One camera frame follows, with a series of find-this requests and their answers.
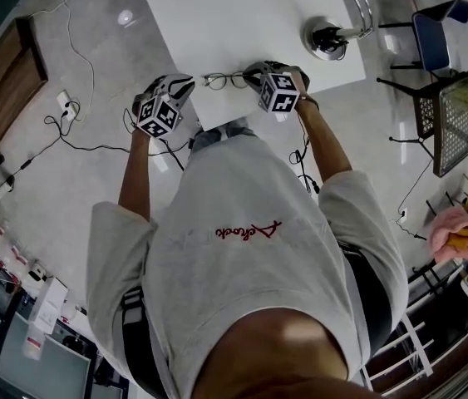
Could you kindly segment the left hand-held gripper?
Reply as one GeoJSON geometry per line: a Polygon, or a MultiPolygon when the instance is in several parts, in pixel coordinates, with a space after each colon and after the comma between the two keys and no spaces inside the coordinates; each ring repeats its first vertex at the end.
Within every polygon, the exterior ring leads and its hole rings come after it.
{"type": "Polygon", "coordinates": [[[151,138],[163,138],[182,121],[180,114],[195,88],[195,80],[187,74],[169,74],[156,78],[134,97],[131,113],[135,126],[151,138]]]}

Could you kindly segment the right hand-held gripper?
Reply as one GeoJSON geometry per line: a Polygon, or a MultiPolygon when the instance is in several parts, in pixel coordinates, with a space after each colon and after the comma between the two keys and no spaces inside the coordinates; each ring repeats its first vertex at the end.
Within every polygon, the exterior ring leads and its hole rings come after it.
{"type": "Polygon", "coordinates": [[[285,121],[301,95],[292,78],[295,72],[301,76],[304,87],[308,88],[308,75],[299,66],[282,62],[255,62],[243,72],[243,79],[259,95],[259,107],[275,115],[278,121],[285,121]]]}

